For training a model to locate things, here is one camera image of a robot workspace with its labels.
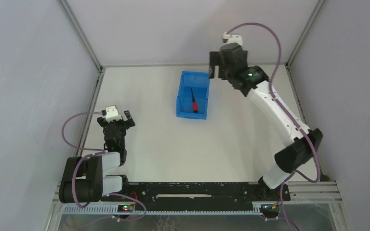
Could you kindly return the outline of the red black screwdriver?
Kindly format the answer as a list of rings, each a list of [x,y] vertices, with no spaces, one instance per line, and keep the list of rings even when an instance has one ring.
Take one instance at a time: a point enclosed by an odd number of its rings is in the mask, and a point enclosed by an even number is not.
[[[193,93],[193,89],[191,88],[191,96],[192,96],[192,108],[193,108],[193,112],[194,113],[197,113],[198,112],[198,105],[197,105],[197,102],[196,102],[196,99],[195,99],[195,96],[194,96],[194,93]]]

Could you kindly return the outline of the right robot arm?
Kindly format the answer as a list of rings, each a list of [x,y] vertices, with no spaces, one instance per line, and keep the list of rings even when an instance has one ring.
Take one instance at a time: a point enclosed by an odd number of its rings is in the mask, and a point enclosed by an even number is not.
[[[214,78],[217,66],[218,77],[227,80],[268,117],[285,146],[274,155],[275,163],[259,179],[268,192],[279,188],[300,166],[316,158],[323,134],[319,129],[311,129],[288,108],[270,77],[261,67],[249,66],[247,56],[248,52],[237,43],[210,52],[209,77]]]

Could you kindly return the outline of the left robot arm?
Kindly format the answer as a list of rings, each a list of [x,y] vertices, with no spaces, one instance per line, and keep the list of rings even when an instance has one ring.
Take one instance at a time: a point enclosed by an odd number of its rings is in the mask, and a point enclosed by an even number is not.
[[[125,137],[135,122],[130,111],[124,111],[126,117],[122,118],[115,107],[108,107],[98,115],[104,145],[101,149],[94,149],[94,154],[67,159],[58,193],[63,204],[75,203],[85,208],[88,203],[100,201],[104,195],[122,191],[128,183],[125,175],[106,176],[105,171],[125,164]]]

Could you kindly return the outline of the blue plastic bin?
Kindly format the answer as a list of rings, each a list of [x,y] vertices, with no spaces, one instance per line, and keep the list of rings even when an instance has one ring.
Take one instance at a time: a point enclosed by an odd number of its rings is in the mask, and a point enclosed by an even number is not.
[[[176,98],[176,116],[207,119],[210,78],[207,72],[183,71]]]

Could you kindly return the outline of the back aluminium frame bar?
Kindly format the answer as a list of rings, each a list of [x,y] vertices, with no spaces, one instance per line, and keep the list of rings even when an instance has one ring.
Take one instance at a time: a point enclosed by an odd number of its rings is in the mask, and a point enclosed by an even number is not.
[[[250,62],[249,65],[276,65],[277,62]],[[160,67],[160,66],[209,66],[209,63],[188,63],[188,64],[130,64],[130,65],[103,65],[102,68],[119,68],[119,67]]]

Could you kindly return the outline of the right aluminium frame post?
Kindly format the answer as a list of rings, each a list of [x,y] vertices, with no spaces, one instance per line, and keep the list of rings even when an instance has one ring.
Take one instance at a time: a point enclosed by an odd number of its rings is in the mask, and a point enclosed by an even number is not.
[[[301,96],[297,90],[297,84],[296,84],[296,81],[294,79],[294,76],[293,76],[293,71],[292,71],[292,65],[294,64],[294,61],[296,60],[300,50],[301,50],[301,47],[304,45],[310,31],[312,30],[317,18],[319,17],[320,13],[322,12],[325,4],[327,3],[328,1],[327,0],[318,0],[314,9],[312,10],[311,14],[310,14],[310,17],[308,18],[305,26],[304,26],[304,29],[302,30],[291,54],[289,55],[289,58],[287,60],[287,62],[285,63],[285,69],[286,69],[286,72],[288,74],[288,77],[289,77],[289,81],[290,81],[290,85],[291,85],[291,88],[293,90],[293,94],[294,94],[294,98],[295,98],[295,101],[296,101],[296,104],[297,104],[297,107],[299,109],[299,114],[300,114],[300,118],[302,119],[302,121],[304,121],[305,123],[307,123],[307,115],[306,115],[306,112],[303,108],[303,102],[302,102],[302,99],[301,99]]]

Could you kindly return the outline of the aluminium frame post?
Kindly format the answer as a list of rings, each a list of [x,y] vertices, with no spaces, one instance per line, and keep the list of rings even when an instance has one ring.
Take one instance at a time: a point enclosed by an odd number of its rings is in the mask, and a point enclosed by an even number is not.
[[[78,48],[77,52],[71,55],[72,64],[70,65],[73,85],[70,88],[72,102],[79,106],[79,109],[74,111],[93,111],[103,78],[103,66],[77,17],[76,10],[71,5],[71,1],[58,0],[57,3],[76,38],[75,45]]]
[[[302,119],[302,121],[304,121],[305,123],[307,123],[307,115],[306,115],[306,112],[303,108],[303,102],[302,102],[302,99],[301,99],[301,96],[297,90],[297,84],[296,84],[296,81],[294,79],[294,76],[293,76],[293,71],[292,71],[292,65],[294,64],[294,61],[296,60],[300,50],[301,50],[301,47],[304,45],[310,31],[312,30],[317,18],[319,17],[320,13],[322,12],[325,4],[327,3],[328,1],[327,0],[318,0],[314,9],[312,10],[311,14],[310,14],[310,17],[308,18],[305,26],[304,26],[304,29],[302,30],[291,54],[289,55],[289,58],[287,60],[287,62],[285,63],[285,69],[286,69],[286,72],[288,74],[288,77],[289,77],[289,81],[290,81],[290,85],[291,85],[291,88],[293,90],[293,94],[294,94],[294,98],[295,98],[295,101],[296,101],[296,104],[297,104],[297,107],[299,109],[299,114],[300,114],[300,118]]]

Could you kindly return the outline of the left aluminium frame post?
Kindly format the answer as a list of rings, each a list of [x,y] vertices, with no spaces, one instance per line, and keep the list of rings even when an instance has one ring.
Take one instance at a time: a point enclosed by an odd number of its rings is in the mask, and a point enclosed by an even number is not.
[[[103,66],[77,17],[76,10],[71,5],[71,1],[58,0],[57,3],[76,38],[75,45],[78,48],[77,52],[71,55],[72,64],[70,65],[73,85],[70,88],[72,102],[79,106],[79,109],[74,111],[93,111],[103,78]]]

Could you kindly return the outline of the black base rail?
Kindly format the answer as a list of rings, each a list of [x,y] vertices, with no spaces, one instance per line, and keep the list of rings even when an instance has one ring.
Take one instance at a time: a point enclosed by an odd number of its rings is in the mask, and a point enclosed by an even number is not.
[[[257,182],[131,182],[119,196],[103,197],[102,202],[128,202],[133,196],[146,208],[247,207],[247,204],[288,202],[288,186],[267,189]]]

